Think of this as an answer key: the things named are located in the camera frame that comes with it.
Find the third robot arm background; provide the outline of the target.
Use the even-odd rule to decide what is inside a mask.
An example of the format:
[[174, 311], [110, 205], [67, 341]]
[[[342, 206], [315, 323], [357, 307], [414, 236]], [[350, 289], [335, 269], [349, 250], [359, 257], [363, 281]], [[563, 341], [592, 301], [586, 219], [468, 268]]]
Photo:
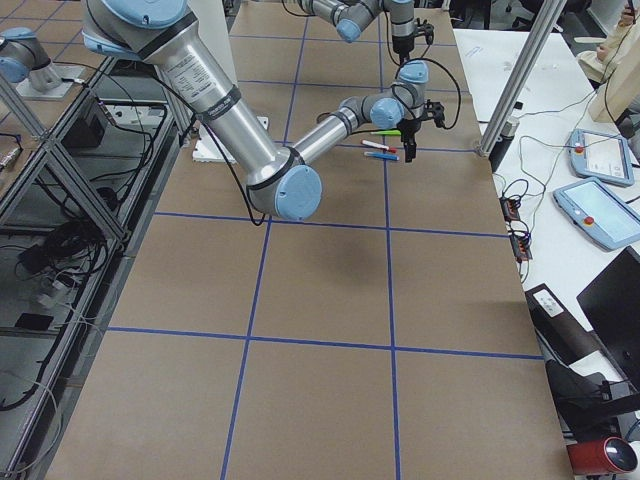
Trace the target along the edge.
[[60, 100], [83, 71], [83, 66], [57, 65], [29, 28], [1, 32], [1, 75], [25, 99]]

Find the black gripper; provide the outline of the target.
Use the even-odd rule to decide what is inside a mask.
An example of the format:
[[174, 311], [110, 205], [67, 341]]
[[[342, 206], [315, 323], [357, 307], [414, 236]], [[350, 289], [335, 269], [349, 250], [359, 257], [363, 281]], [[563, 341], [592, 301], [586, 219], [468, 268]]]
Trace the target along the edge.
[[415, 47], [414, 36], [391, 36], [393, 52], [397, 55], [410, 55]]
[[398, 123], [398, 131], [404, 148], [404, 161], [412, 163], [416, 158], [417, 145], [415, 141], [416, 134], [420, 131], [423, 123], [421, 116], [415, 119], [402, 119]]

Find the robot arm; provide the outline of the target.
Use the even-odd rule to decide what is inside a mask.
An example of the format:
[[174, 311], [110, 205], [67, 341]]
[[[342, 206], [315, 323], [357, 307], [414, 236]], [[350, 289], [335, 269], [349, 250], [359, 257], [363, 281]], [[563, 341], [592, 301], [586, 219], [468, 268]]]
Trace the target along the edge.
[[415, 134], [428, 118], [428, 67], [410, 54], [417, 37], [433, 40], [434, 28], [415, 16], [413, 1], [302, 1], [299, 6], [332, 24], [348, 43], [380, 14], [388, 14], [401, 68], [387, 91], [344, 100], [292, 146], [279, 147], [271, 139], [201, 40], [198, 18], [184, 1], [86, 1], [84, 44], [95, 53], [157, 66], [245, 171], [248, 203], [261, 213], [301, 221], [317, 210], [322, 197], [312, 162], [362, 125], [398, 129], [406, 161], [415, 158]]
[[299, 7], [306, 14], [332, 24], [347, 43], [360, 38], [368, 26], [386, 13], [391, 23], [393, 51], [401, 61], [409, 58], [415, 46], [419, 23], [415, 17], [415, 2], [410, 0], [303, 0]]

